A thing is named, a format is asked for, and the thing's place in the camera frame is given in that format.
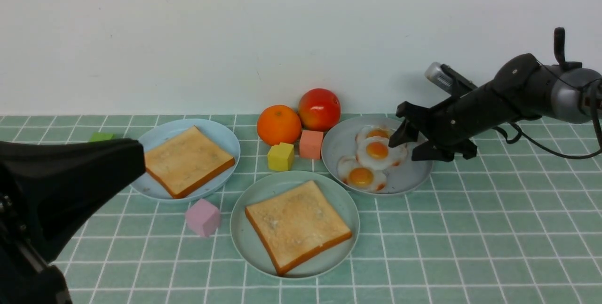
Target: yellow cube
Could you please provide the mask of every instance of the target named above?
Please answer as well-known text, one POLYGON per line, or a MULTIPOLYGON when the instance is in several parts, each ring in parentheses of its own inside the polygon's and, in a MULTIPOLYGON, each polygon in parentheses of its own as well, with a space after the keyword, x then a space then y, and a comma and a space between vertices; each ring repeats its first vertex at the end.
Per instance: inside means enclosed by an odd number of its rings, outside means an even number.
POLYGON ((267 167, 274 171, 289 171, 293 167, 295 147, 289 143, 280 143, 269 148, 267 167))

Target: red tomato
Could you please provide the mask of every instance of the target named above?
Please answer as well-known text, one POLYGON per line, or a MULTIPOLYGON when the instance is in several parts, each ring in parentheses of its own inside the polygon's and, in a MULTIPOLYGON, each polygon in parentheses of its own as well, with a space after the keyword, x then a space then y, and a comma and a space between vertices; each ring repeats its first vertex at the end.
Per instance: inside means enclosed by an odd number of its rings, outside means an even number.
POLYGON ((309 90, 299 101, 299 117, 307 130, 328 131, 341 118, 341 104, 330 90, 309 90))

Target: toast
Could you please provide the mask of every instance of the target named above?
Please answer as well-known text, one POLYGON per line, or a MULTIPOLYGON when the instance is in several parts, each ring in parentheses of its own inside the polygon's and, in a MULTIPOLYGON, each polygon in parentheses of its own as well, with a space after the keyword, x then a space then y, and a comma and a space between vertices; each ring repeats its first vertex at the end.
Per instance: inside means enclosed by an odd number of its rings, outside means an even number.
POLYGON ((186 197, 235 163, 196 126, 149 150, 144 160, 146 172, 174 199, 186 197))
POLYGON ((278 276, 352 237, 313 180, 249 205, 245 214, 278 276))

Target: pink block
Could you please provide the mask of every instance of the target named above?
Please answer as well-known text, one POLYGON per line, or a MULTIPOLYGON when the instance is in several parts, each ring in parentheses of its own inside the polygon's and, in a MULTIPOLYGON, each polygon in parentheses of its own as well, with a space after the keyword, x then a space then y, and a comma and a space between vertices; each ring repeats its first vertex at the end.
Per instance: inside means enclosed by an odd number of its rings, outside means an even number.
POLYGON ((319 131, 303 130, 299 141, 299 157, 308 160, 319 160, 322 150, 324 133, 319 131))
POLYGON ((203 238, 207 238, 220 227, 222 216, 215 205, 201 199, 186 211, 185 218, 190 230, 203 238))

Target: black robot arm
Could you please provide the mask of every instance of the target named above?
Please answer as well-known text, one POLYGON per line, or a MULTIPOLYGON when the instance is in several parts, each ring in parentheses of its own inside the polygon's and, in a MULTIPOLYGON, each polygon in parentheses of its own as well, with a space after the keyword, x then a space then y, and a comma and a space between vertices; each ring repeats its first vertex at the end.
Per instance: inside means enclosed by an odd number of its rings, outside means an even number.
MULTIPOLYGON (((554 54, 558 64, 543 65, 531 53, 519 55, 481 87, 476 87, 449 66, 433 63, 426 71, 426 77, 451 96, 430 108, 409 102, 400 104, 396 115, 404 121, 389 140, 389 146, 415 142, 422 133, 427 141, 414 148, 412 160, 450 162, 457 153, 468 160, 477 155, 477 147, 470 138, 494 129, 510 144, 524 136, 542 147, 523 133, 516 122, 546 116, 574 124, 593 121, 602 148, 598 122, 598 109, 602 109, 598 86, 602 75, 583 68, 580 62, 566 62, 564 40, 564 29, 555 29, 554 54), (507 133, 499 128, 504 123, 517 130, 514 139, 507 139, 507 133)), ((590 158, 602 152, 568 156, 542 148, 572 159, 590 158)))

